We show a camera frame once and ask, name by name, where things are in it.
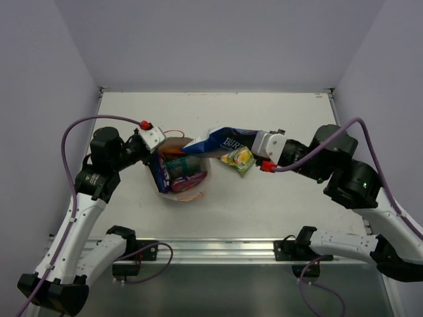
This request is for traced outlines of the white paper bag orange handles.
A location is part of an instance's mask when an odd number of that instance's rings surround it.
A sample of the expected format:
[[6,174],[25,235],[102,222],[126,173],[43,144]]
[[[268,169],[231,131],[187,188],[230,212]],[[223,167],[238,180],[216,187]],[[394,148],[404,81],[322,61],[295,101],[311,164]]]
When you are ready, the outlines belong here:
[[210,159],[181,151],[192,138],[178,129],[164,132],[167,140],[153,155],[146,175],[157,196],[172,201],[194,201],[205,196],[212,178]]

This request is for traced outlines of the yellow green candy packet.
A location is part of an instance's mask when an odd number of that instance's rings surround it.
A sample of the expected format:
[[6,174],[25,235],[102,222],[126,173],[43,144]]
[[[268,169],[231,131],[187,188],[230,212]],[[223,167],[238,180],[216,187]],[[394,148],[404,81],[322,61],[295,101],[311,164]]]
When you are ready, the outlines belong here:
[[229,154],[223,155],[220,161],[236,170],[242,177],[255,164],[255,158],[248,147],[241,147]]

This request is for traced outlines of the blue white chips bag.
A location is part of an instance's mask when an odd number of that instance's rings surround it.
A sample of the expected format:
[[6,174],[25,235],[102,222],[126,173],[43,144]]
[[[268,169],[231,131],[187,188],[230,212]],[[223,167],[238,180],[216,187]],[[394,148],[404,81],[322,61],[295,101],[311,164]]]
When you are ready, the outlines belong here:
[[259,132],[259,130],[234,127],[209,129],[180,150],[189,155],[220,157],[243,147],[250,149]]

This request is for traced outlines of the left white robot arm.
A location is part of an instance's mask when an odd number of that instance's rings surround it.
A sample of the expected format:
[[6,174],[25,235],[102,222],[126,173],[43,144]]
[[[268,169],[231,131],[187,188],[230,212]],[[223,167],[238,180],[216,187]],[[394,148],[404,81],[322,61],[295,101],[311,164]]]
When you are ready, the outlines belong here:
[[24,273],[19,279],[18,289],[33,305],[76,316],[99,275],[114,260],[135,256],[135,231],[117,225],[86,256],[82,252],[120,183],[120,172],[137,162],[147,164],[165,140],[158,127],[135,129],[127,141],[114,127],[94,132],[90,153],[71,182],[69,209],[54,241],[34,273]]

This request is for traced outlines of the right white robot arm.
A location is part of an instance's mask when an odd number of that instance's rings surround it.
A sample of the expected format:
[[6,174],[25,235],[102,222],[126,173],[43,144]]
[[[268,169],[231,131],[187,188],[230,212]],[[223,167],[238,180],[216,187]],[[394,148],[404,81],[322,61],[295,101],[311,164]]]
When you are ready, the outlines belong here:
[[422,280],[422,227],[405,211],[397,213],[379,173],[353,158],[358,141],[342,132],[295,172],[327,183],[323,193],[366,220],[372,229],[367,236],[349,236],[304,226],[292,242],[282,244],[286,254],[310,260],[341,256],[375,265],[377,270],[401,282]]

